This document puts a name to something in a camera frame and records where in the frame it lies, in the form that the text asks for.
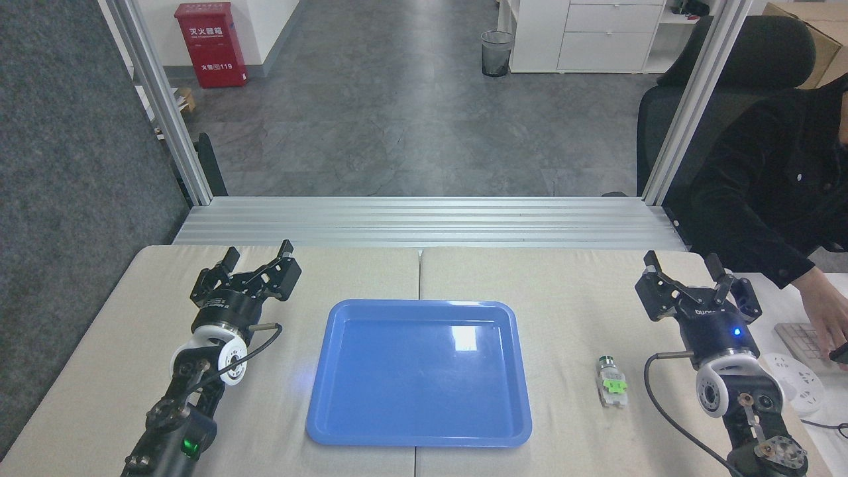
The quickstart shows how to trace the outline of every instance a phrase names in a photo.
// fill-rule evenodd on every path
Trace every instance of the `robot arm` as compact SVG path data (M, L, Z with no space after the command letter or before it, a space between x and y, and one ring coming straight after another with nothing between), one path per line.
M756 360L760 351L748 324L762 311L750 282L725 273L715 255L706 259L716 282L712 289L669 278L653 250L644 263L636 292L651 320L677 320L685 356L698 372L698 401L708 415L722 418L728 431L733 447L728 464L746 477L804 475L806 451L789 435L780 414L783 393Z
M200 309L192 338L171 358L168 390L148 412L145 431L125 459L122 477L192 474L217 434L213 417L225 386L238 384L246 361L282 331L278 323L257 323L265 300L288 300L298 281L300 267L292 251L286 240L267 265L232 275L239 254L231 247L222 261L200 272L191 294ZM254 332L273 328L273 337L248 354ZM195 393L198 399L191 403Z

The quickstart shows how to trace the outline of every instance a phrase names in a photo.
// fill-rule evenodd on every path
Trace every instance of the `blue tray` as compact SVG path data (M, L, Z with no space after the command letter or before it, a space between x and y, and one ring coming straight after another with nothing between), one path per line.
M508 306L345 300L330 311L306 419L315 441L516 447L532 427Z

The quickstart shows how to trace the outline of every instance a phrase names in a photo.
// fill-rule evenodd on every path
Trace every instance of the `drawer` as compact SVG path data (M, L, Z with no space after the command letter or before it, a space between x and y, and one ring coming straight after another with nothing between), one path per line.
M572 5L566 31L653 33L661 10L655 5Z
M640 71L653 33L565 33L557 70Z
M664 0L574 0L572 5L665 5Z

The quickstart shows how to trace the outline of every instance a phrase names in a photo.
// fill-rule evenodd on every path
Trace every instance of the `aluminum frame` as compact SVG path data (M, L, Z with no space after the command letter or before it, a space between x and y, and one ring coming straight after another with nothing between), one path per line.
M144 92L150 99L150 106L174 156L189 199L194 205L209 205L212 202L212 192L206 182L192 139L170 94L165 69L159 61L159 55L136 1L106 0L106 3L112 12L118 32L124 39Z
M751 4L753 0L725 0L715 15L654 169L648 177L642 194L647 205L662 205L665 200Z

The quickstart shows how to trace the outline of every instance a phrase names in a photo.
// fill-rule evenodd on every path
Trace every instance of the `fire extinguisher box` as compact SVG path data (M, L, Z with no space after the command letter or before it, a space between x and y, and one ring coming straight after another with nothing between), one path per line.
M183 3L174 13L200 87L244 86L248 72L229 2Z

